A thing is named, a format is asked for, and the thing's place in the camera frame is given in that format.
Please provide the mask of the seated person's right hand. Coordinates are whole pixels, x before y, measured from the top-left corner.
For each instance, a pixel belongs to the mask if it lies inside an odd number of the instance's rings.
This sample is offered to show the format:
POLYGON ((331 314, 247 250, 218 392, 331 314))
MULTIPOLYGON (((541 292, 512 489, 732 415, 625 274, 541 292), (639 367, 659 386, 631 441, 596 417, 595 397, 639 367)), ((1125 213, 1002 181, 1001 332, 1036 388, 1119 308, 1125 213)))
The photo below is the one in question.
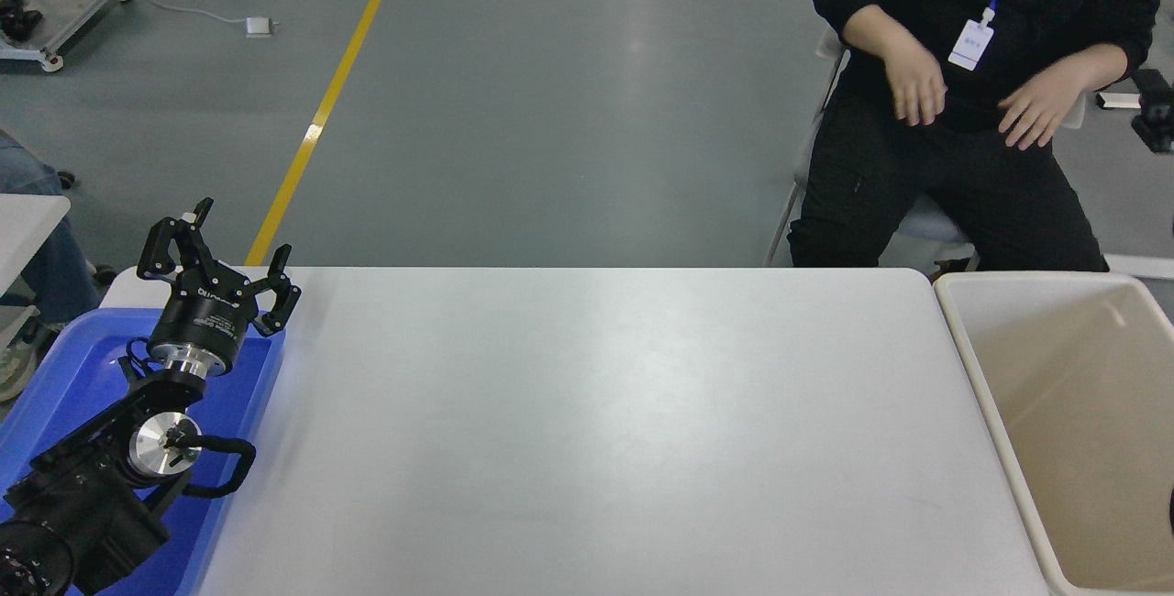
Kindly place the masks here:
POLYGON ((908 127, 930 127, 945 108, 940 65, 917 40, 896 45, 883 57, 893 116, 908 127))

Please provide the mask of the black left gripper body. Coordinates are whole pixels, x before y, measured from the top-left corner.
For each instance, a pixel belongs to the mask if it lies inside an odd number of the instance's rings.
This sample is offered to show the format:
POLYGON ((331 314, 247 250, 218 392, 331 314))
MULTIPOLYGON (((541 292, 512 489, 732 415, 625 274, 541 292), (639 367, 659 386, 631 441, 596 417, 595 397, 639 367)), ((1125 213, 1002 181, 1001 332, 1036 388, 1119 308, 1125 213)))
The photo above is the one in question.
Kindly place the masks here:
POLYGON ((171 298, 151 330, 150 359, 163 365, 187 355, 209 368, 231 368, 251 320, 252 303, 231 299, 231 291, 173 282, 171 298))

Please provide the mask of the seated person's left hand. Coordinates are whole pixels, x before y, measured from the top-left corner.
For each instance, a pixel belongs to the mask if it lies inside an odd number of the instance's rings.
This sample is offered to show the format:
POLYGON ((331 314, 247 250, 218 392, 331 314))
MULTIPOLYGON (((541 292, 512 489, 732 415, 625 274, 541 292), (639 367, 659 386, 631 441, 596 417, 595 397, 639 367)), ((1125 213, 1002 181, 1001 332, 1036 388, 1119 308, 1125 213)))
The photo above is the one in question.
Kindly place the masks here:
POLYGON ((1050 145, 1079 95, 1080 87, 1067 74, 1048 70, 1033 75, 997 104, 1003 145, 1019 150, 1050 145))

